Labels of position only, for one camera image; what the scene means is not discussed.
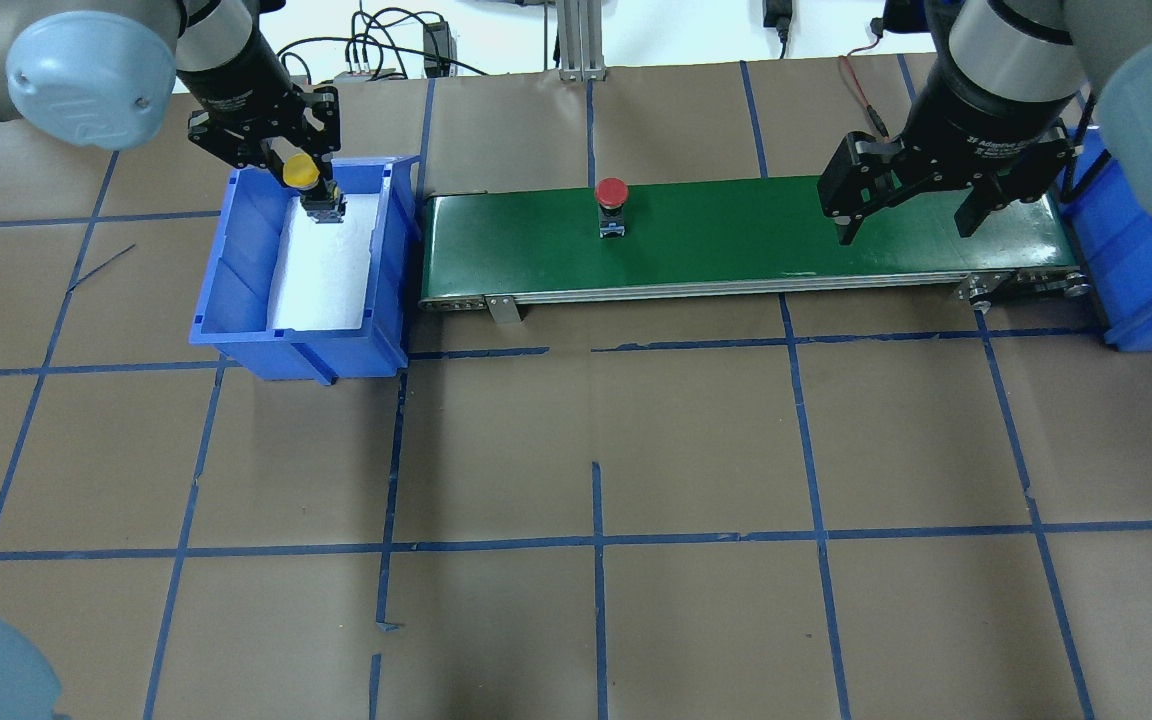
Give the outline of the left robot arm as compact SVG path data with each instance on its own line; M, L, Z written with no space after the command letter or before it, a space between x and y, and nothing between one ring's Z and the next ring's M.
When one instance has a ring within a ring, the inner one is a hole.
M0 1L0 123L23 120L46 145L108 156L103 176L0 168L0 520L52 355L103 214L119 151L151 141L182 81L207 119L195 136L212 156L256 165L257 142L328 149L311 105L262 36L276 1ZM55 719L61 683L26 635L0 619L0 719Z

